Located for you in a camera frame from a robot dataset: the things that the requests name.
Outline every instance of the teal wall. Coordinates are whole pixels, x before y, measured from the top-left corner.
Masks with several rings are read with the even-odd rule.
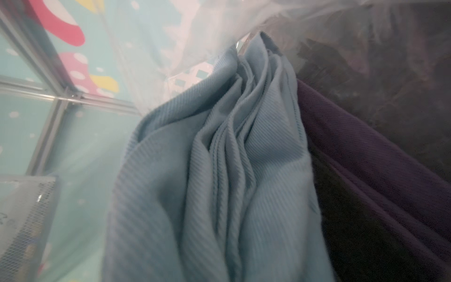
[[[0,95],[1,174],[25,174],[51,105],[51,101]]]

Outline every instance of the light blue fabric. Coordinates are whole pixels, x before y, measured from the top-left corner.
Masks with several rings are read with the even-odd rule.
[[[295,73],[258,34],[135,130],[103,280],[333,281],[320,221]]]

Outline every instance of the pink shape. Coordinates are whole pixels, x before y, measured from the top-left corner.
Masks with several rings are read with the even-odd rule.
[[[80,53],[60,53],[60,60],[63,63],[65,72],[70,77],[74,86],[81,92],[92,95],[103,95],[103,91],[91,80],[88,71],[88,60]]]
[[[75,22],[70,24],[61,19],[68,17],[67,15],[69,13],[59,2],[58,9],[55,9],[55,11],[61,12],[63,15],[55,15],[46,6],[44,0],[23,0],[22,2],[25,6],[25,13],[27,16],[41,24],[43,28],[59,39],[74,46],[81,46],[85,43],[84,34],[81,28]]]

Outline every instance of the clear plastic sheet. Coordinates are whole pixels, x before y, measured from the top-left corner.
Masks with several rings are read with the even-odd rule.
[[[298,78],[451,181],[451,4],[375,4],[260,28]]]
[[[353,8],[362,5],[392,2],[391,0],[142,0],[132,1],[130,4],[128,0],[119,0],[115,16],[104,16],[102,19],[133,101],[140,112],[146,114],[181,92],[174,91],[173,78],[176,75],[220,54],[271,17],[277,16],[276,21],[284,23],[308,19],[312,19],[313,22],[318,19],[321,22],[322,18],[331,18],[330,14],[337,11],[339,12],[335,17],[339,17],[341,11],[352,11]],[[377,18],[380,25],[379,37],[382,40],[391,31],[391,25],[385,23],[383,18],[386,16],[385,4],[380,5],[381,11],[376,11],[374,15],[355,14],[349,19],[348,24],[364,32],[360,27],[368,27],[371,18]],[[299,29],[298,25],[290,28],[294,30],[287,31],[287,34],[295,36],[305,31]],[[334,26],[335,30],[328,31],[324,31],[324,28],[324,25],[319,25],[310,31],[319,36],[323,32],[335,34],[342,31],[340,26]],[[405,28],[414,27],[407,23]],[[354,43],[345,37],[333,40],[341,40],[335,44]],[[347,51],[343,51],[342,54],[353,57]],[[365,72],[362,62],[356,61],[353,64],[355,68],[361,68],[360,71]]]

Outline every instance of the purple fabric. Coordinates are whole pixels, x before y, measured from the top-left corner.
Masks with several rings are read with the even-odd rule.
[[[451,185],[298,81],[302,122],[331,167],[434,274],[451,262]]]

